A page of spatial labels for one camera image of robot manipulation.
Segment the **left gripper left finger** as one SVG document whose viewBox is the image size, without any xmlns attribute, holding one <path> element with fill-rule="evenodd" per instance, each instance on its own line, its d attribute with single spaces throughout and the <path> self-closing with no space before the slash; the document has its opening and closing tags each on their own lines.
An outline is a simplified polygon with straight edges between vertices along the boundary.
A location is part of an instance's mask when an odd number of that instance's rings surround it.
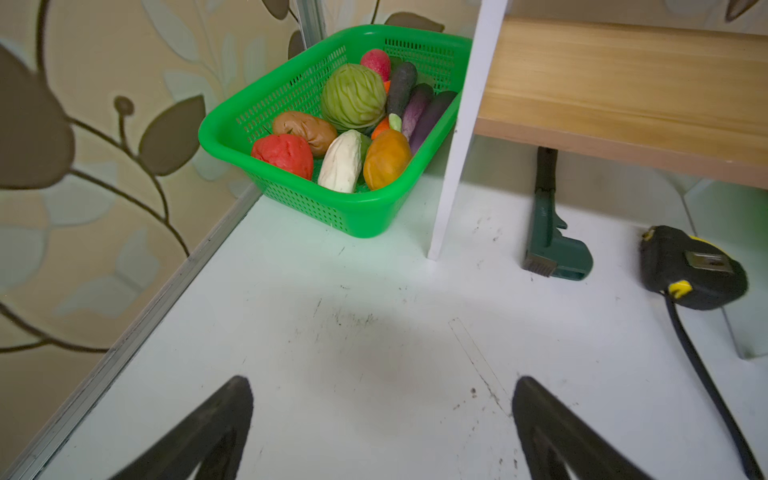
<svg viewBox="0 0 768 480">
<path fill-rule="evenodd" d="M 115 479 L 234 479 L 251 427 L 253 394 L 234 376 Z"/>
</svg>

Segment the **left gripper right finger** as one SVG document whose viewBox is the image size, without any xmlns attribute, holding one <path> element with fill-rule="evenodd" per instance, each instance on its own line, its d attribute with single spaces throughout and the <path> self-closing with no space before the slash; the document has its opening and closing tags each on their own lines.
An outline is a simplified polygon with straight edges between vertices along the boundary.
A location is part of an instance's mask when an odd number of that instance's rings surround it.
<svg viewBox="0 0 768 480">
<path fill-rule="evenodd" d="M 518 379 L 511 408 L 533 479 L 650 479 L 536 379 Z"/>
</svg>

